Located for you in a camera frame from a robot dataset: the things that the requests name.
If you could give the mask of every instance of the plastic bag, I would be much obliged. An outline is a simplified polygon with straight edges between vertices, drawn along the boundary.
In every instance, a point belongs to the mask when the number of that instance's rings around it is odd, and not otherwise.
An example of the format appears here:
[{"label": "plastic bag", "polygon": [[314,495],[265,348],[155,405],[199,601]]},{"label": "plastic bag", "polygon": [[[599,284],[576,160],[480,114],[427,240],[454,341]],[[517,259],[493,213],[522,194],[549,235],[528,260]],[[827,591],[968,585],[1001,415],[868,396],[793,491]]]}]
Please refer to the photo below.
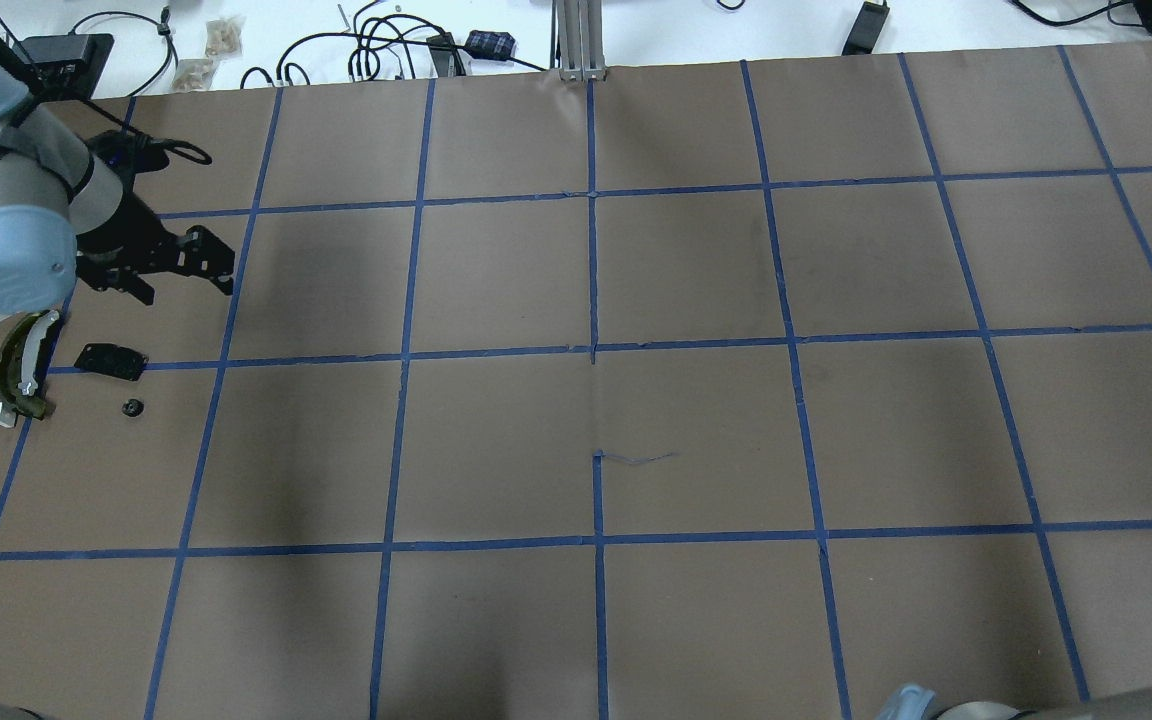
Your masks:
[{"label": "plastic bag", "polygon": [[217,61],[211,58],[180,60],[177,73],[172,78],[172,92],[211,90],[211,76],[217,74]]},{"label": "plastic bag", "polygon": [[243,17],[233,15],[228,18],[207,20],[209,58],[223,59],[243,53]]}]

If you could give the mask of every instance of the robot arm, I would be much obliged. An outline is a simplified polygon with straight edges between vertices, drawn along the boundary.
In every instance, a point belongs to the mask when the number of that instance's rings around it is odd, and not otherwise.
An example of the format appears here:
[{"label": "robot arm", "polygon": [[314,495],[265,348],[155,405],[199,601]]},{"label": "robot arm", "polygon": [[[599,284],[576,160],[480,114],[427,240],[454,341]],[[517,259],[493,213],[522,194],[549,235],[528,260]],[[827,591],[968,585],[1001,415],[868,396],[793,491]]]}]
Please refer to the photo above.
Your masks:
[{"label": "robot arm", "polygon": [[86,143],[0,67],[0,314],[61,302],[78,278],[151,305],[142,274],[209,279],[233,293],[234,252],[195,227],[167,232]]}]

